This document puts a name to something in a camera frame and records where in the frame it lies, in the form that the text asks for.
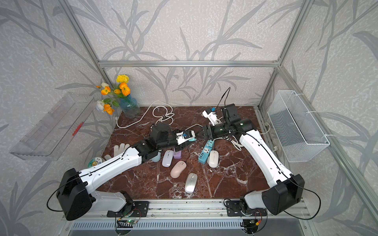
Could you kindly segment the teal usb charger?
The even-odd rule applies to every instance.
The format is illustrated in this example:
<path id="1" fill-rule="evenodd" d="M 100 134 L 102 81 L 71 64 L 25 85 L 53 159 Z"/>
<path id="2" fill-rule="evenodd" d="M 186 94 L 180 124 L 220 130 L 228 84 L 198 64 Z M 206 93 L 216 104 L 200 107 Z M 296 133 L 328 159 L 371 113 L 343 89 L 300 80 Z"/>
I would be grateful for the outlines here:
<path id="1" fill-rule="evenodd" d="M 190 135 L 189 135 L 188 139 L 189 139 L 189 142 L 196 141 L 196 135 L 195 135 L 194 131 L 190 131 Z"/>

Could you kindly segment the teal power strip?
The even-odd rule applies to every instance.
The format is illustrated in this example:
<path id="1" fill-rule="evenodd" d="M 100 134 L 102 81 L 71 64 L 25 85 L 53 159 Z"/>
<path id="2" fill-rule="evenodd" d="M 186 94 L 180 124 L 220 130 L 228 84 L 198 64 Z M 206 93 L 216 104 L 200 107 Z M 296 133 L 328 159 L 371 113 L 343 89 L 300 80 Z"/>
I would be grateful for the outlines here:
<path id="1" fill-rule="evenodd" d="M 199 155 L 198 157 L 198 161 L 202 164 L 205 164 L 209 155 L 210 155 L 210 152 L 211 150 L 213 149 L 214 147 L 214 140 L 208 140 L 206 145 L 204 146 L 201 154 Z"/>

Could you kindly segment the silver wireless mouse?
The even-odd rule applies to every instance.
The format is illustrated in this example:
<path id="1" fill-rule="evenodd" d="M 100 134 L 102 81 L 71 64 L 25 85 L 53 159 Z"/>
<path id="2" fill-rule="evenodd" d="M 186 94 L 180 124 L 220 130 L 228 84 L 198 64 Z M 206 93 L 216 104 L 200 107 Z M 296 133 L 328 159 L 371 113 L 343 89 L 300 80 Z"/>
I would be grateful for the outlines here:
<path id="1" fill-rule="evenodd" d="M 188 194 L 193 194 L 195 191 L 196 183 L 197 183 L 198 176 L 195 173 L 189 173 L 186 184 L 185 184 L 185 192 Z"/>

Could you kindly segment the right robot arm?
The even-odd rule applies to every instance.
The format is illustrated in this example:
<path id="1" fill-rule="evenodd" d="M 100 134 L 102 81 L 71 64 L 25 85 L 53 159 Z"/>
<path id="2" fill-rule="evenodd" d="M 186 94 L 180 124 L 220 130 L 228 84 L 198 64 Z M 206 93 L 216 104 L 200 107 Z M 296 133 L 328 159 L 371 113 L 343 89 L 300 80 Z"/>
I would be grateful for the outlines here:
<path id="1" fill-rule="evenodd" d="M 221 108 L 223 120 L 219 120 L 215 108 L 207 108 L 202 115 L 210 121 L 203 127 L 204 138 L 214 140 L 235 136 L 250 153 L 262 170 L 269 188 L 253 191 L 240 197 L 241 212 L 250 215 L 257 208 L 265 208 L 278 215 L 300 202 L 305 181 L 301 175 L 293 175 L 263 140 L 260 132 L 250 119 L 240 118 L 234 104 Z"/>

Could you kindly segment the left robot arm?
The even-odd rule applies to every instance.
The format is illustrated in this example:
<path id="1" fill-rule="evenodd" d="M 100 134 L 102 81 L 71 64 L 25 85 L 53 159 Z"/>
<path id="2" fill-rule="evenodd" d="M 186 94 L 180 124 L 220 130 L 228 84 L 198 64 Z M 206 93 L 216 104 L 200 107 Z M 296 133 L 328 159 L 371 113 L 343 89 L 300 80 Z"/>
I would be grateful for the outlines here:
<path id="1" fill-rule="evenodd" d="M 100 192 L 97 189 L 101 185 L 151 160 L 162 149 L 181 150 L 194 141 L 193 130 L 172 130 L 167 124 L 156 124 L 147 139 L 129 146 L 121 154 L 91 168 L 66 171 L 56 192 L 66 220 L 76 220 L 90 211 L 121 211 L 127 204 L 126 196 L 120 192 Z"/>

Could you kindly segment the purple power strip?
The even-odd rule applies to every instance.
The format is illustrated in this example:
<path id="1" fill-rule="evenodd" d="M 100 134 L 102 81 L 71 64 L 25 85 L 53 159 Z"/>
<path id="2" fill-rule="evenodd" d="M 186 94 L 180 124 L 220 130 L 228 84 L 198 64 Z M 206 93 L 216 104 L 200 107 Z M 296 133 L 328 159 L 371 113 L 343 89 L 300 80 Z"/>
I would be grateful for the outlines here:
<path id="1" fill-rule="evenodd" d="M 177 151 L 177 150 L 174 150 L 173 151 L 173 158 L 174 159 L 181 159 L 182 158 L 182 151 Z"/>

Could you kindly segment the blue glass vase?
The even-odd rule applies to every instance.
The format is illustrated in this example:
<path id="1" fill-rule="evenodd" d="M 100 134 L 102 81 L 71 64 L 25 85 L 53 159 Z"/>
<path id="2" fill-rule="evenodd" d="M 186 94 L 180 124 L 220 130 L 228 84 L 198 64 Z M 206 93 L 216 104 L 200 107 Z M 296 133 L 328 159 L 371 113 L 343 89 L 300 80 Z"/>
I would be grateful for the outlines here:
<path id="1" fill-rule="evenodd" d="M 125 98 L 120 98 L 119 104 L 127 118 L 136 118 L 141 112 L 137 100 L 133 98 L 131 95 Z"/>

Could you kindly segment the white work glove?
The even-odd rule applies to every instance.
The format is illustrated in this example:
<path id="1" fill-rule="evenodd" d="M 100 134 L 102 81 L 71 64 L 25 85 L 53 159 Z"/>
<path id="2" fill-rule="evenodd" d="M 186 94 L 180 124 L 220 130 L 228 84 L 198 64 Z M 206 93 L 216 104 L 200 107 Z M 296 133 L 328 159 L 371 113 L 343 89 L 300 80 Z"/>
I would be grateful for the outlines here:
<path id="1" fill-rule="evenodd" d="M 107 154 L 104 156 L 105 160 L 109 160 L 119 154 L 123 154 L 128 148 L 130 147 L 130 144 L 121 143 L 119 145 L 115 145 L 113 148 L 113 154 Z"/>

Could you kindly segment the orange yellow artificial flowers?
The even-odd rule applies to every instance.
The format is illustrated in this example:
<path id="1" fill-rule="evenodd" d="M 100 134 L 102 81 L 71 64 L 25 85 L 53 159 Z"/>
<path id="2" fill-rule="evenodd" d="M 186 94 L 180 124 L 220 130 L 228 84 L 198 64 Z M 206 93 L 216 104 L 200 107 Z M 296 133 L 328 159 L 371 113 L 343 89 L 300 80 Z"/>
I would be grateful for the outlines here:
<path id="1" fill-rule="evenodd" d="M 123 74 L 117 76 L 116 82 L 118 85 L 116 88 L 110 88 L 107 83 L 101 83 L 100 86 L 96 86 L 101 95 L 109 96 L 103 100 L 98 100 L 96 109 L 112 115 L 115 111 L 114 107 L 120 107 L 120 99 L 127 98 L 131 94 L 131 89 L 128 86 L 129 80 L 129 77 Z"/>

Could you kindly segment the lavender white wireless mouse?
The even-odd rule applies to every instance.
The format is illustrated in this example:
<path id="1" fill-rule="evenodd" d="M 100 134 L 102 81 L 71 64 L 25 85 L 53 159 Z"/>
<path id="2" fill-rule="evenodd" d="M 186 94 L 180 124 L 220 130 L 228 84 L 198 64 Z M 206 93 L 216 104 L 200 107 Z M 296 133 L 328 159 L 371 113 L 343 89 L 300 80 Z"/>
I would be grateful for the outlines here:
<path id="1" fill-rule="evenodd" d="M 171 166 L 171 163 L 172 163 L 172 160 L 173 160 L 173 153 L 174 153 L 173 150 L 167 150 L 164 153 L 164 156 L 163 156 L 163 159 L 162 159 L 162 166 L 163 167 L 170 167 Z"/>

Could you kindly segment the light blue wireless mouse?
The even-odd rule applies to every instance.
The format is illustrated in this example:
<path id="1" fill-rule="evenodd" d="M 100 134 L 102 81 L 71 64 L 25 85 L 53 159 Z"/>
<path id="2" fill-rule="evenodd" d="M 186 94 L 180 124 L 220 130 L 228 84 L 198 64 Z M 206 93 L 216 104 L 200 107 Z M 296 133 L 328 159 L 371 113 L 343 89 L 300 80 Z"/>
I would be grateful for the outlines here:
<path id="1" fill-rule="evenodd" d="M 158 151 L 157 155 L 151 159 L 152 162 L 157 163 L 161 160 L 161 150 Z"/>

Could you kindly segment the pink wireless mouse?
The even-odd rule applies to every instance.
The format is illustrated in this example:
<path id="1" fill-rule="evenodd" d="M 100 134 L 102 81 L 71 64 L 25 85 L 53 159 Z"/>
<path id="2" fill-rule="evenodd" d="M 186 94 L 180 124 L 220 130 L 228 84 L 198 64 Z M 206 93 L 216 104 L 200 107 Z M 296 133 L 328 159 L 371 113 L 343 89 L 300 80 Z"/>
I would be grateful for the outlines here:
<path id="1" fill-rule="evenodd" d="M 180 175 L 183 173 L 183 171 L 186 169 L 187 164 L 184 161 L 178 161 L 175 166 L 172 168 L 170 172 L 170 176 L 174 179 L 177 179 L 180 177 Z"/>

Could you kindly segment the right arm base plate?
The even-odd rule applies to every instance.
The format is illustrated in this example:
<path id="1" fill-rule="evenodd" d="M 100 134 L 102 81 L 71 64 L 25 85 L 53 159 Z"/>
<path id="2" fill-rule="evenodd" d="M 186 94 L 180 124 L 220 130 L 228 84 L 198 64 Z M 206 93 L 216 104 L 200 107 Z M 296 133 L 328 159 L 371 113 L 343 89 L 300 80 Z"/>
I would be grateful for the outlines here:
<path id="1" fill-rule="evenodd" d="M 265 208 L 249 208 L 245 202 L 240 200 L 224 199 L 223 205 L 226 208 L 227 216 L 230 217 L 267 216 L 267 210 Z"/>

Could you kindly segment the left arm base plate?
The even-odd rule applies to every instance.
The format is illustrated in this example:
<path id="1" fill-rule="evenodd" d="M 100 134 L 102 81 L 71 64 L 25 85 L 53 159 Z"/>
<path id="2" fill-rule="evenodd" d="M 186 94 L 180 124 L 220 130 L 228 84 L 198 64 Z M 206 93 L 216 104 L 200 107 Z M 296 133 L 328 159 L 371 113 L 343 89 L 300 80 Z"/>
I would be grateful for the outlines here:
<path id="1" fill-rule="evenodd" d="M 144 218 L 147 216 L 149 201 L 134 201 L 133 203 L 127 203 L 120 211 L 113 212 L 108 211 L 107 217 L 137 217 Z"/>

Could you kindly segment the clear plastic wall shelf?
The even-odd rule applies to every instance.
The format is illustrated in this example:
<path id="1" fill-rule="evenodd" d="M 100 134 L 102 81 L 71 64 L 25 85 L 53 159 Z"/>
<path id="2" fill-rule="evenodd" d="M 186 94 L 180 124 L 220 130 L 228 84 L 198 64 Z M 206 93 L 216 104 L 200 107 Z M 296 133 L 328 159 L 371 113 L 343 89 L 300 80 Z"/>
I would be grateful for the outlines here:
<path id="1" fill-rule="evenodd" d="M 58 160 L 94 108 L 93 96 L 67 93 L 10 153 L 22 160 Z"/>

